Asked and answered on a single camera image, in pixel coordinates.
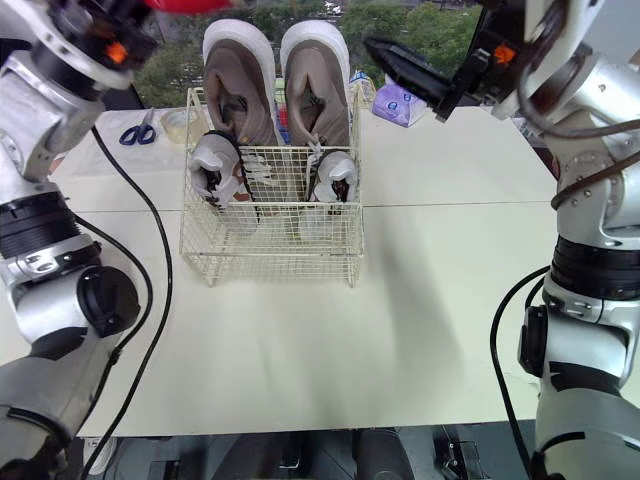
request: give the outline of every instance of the shoelace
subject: shoelace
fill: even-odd
[[[320,164],[320,158],[322,157],[322,145],[320,145],[320,139],[318,138],[318,134],[314,134],[315,142],[308,142],[309,148],[311,149],[311,155],[307,157],[307,170],[305,174],[305,200],[309,201],[311,198],[311,191],[313,190],[313,185],[311,185],[312,175],[315,177],[316,172],[318,171],[318,166]]]
[[[279,185],[279,182],[271,177],[271,165],[260,155],[245,156],[244,169],[249,182],[260,182],[271,187]]]

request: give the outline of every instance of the scissors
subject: scissors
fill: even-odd
[[[147,145],[156,139],[156,131],[151,126],[153,118],[153,108],[147,112],[140,125],[127,128],[120,136],[121,145],[133,145],[138,142],[140,145]]]

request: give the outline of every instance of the orange component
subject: orange component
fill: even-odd
[[[129,52],[120,42],[113,42],[107,46],[107,56],[115,63],[120,64],[127,59]]]
[[[507,47],[504,43],[493,51],[493,56],[496,57],[498,64],[509,64],[511,60],[516,56],[516,52]]]

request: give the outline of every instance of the white shoe sole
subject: white shoe sole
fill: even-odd
[[[216,20],[204,32],[202,41],[202,58],[206,65],[209,52],[215,44],[221,40],[233,40],[249,50],[258,61],[262,71],[264,91],[269,102],[269,113],[273,122],[273,130],[276,133],[278,144],[283,145],[282,135],[278,130],[275,112],[275,83],[276,62],[273,58],[273,50],[267,37],[250,23],[242,20],[224,19]]]
[[[323,20],[306,20],[296,23],[285,32],[280,45],[282,72],[286,72],[287,60],[291,51],[296,45],[307,40],[320,42],[331,49],[340,64],[345,94],[349,92],[349,49],[340,31]]]

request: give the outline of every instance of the white table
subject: white table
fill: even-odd
[[[117,435],[506,418],[489,357],[491,319],[517,280],[550,261],[556,239],[548,206],[554,181],[510,122],[464,108],[446,124],[424,118],[403,129],[364,113],[366,260],[357,288],[252,282],[208,288],[178,254],[181,147],[162,132],[153,146],[117,145],[124,127],[141,117],[110,112],[98,128],[162,212],[175,295]],[[150,159],[161,171],[148,171]],[[140,257],[161,298],[165,269],[153,220],[110,168],[85,139],[54,179],[73,209]],[[119,257],[109,248],[106,255]],[[142,291],[139,278],[137,284]],[[499,349],[516,412],[532,418],[537,381],[516,361],[523,297],[505,314]],[[157,304],[83,435],[102,434],[120,407],[159,320]],[[7,309],[2,298],[0,362],[28,351]],[[640,401],[640,375],[624,393]]]

